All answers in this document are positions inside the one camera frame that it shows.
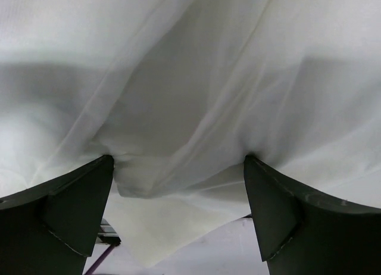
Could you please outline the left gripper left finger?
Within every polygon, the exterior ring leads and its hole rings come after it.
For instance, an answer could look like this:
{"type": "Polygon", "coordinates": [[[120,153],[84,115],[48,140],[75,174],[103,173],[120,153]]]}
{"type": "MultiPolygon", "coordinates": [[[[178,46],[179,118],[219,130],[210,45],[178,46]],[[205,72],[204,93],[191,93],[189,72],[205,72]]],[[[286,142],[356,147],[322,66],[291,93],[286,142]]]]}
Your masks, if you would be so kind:
{"type": "Polygon", "coordinates": [[[113,181],[114,159],[1,198],[1,274],[82,274],[113,181]]]}

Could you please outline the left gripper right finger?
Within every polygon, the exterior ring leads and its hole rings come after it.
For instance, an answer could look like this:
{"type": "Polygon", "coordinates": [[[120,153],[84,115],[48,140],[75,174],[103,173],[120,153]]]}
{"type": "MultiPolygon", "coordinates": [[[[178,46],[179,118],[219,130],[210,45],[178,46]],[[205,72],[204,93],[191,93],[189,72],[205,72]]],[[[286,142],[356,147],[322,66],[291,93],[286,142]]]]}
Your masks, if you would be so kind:
{"type": "Polygon", "coordinates": [[[380,210],[298,182],[253,155],[243,164],[270,274],[379,274],[380,210]]]}

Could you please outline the white cartoon print t-shirt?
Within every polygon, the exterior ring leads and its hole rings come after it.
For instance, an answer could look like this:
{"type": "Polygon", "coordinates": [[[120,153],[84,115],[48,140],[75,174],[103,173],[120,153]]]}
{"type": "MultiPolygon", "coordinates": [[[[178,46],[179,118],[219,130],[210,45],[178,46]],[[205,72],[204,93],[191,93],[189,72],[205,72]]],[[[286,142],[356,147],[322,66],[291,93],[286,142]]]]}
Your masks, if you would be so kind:
{"type": "Polygon", "coordinates": [[[380,0],[1,0],[1,195],[103,154],[147,266],[249,213],[248,154],[380,207],[380,0]]]}

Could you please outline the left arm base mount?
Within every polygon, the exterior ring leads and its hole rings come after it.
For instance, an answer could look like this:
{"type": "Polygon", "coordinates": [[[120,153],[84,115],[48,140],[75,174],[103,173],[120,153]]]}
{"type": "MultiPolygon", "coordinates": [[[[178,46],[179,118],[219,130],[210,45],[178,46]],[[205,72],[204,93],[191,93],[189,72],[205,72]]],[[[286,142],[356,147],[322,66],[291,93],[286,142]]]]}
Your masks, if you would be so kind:
{"type": "Polygon", "coordinates": [[[121,239],[114,228],[106,219],[101,220],[99,232],[96,239],[97,244],[119,246],[121,239]]]}

